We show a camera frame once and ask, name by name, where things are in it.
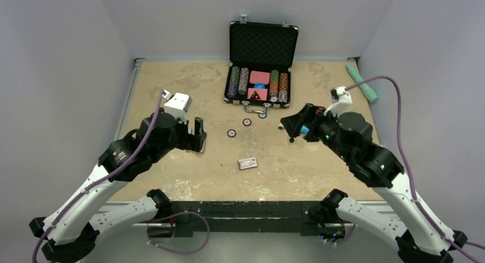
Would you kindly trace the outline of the red white staple box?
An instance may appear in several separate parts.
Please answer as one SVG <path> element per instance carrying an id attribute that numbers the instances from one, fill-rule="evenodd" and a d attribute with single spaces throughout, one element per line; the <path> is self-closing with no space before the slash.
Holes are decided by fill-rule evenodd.
<path id="1" fill-rule="evenodd" d="M 257 160 L 255 157 L 238 160 L 238 164 L 239 164 L 240 170 L 258 167 Z"/>

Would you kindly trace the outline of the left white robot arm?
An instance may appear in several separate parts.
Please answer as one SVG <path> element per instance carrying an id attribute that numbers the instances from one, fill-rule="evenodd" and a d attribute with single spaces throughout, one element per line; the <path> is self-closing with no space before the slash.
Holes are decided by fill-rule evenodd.
<path id="1" fill-rule="evenodd" d="M 68 201 L 48 217 L 36 217 L 29 226 L 38 238 L 34 252 L 52 262 L 77 262 L 104 239 L 133 224 L 155 220 L 173 222 L 172 202 L 159 189 L 109 212 L 100 208 L 116 192 L 173 149 L 201 152 L 206 132 L 202 118 L 195 118 L 194 132 L 163 109 L 145 118 L 139 129 L 112 142 L 98 164 Z"/>

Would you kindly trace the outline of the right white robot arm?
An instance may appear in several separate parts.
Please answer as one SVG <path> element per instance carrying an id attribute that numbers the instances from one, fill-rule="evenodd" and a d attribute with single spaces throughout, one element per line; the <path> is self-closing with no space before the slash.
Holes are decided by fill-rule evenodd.
<path id="1" fill-rule="evenodd" d="M 358 225 L 390 245 L 403 262 L 453 262 L 451 252 L 464 246 L 466 235 L 422 213 L 424 204 L 412 194 L 404 166 L 390 150 L 374 143 L 372 125 L 361 114 L 351 111 L 336 117 L 308 103 L 280 122 L 290 138 L 307 127 L 306 141 L 320 141 L 331 149 L 395 213 L 394 217 L 381 214 L 334 189 L 321 203 L 326 220 L 340 218 Z"/>

